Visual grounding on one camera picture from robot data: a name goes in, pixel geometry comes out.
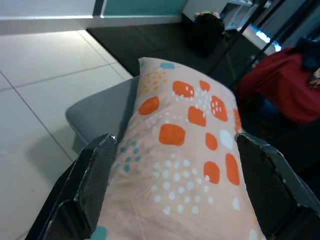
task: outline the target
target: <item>white wall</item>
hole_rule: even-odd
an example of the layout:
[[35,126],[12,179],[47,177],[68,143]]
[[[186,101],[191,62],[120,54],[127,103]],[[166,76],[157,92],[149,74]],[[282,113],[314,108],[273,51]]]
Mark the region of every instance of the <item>white wall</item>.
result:
[[218,12],[225,8],[228,0],[189,0],[183,13],[192,21],[195,20],[195,13],[199,12]]
[[0,0],[0,19],[92,16],[95,0]]

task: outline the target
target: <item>pillow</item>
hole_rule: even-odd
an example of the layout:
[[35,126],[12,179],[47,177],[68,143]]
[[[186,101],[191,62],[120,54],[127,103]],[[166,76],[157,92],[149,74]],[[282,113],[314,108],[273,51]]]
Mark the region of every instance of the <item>pillow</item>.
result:
[[234,94],[178,63],[142,58],[140,67],[99,231],[108,240],[264,239],[234,140]]

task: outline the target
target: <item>red fabric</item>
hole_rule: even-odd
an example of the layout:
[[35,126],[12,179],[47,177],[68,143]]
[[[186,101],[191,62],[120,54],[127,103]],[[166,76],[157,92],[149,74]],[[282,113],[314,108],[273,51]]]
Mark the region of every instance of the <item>red fabric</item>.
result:
[[241,106],[258,93],[289,120],[302,126],[320,118],[320,88],[308,87],[311,73],[301,71],[301,54],[286,54],[290,49],[263,59],[240,82],[237,98]]

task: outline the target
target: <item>black mat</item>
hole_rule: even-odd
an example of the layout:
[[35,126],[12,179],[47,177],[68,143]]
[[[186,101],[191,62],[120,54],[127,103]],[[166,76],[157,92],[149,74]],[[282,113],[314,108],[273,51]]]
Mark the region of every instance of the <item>black mat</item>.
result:
[[[208,74],[228,44],[221,38],[209,57],[198,56],[186,47],[188,28],[182,23],[99,27],[89,28],[88,32],[133,76],[139,75],[138,59],[142,57],[173,61]],[[236,75],[240,74],[250,62],[251,55],[258,52],[257,47],[242,37],[230,51],[229,60],[221,60],[211,77],[229,85],[234,79],[233,71]]]

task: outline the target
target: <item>black bag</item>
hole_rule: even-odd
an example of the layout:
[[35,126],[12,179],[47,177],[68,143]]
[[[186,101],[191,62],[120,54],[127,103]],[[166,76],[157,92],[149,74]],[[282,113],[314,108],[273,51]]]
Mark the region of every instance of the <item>black bag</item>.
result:
[[224,23],[216,16],[210,13],[200,15],[187,34],[187,46],[197,54],[208,57],[216,48],[224,30]]

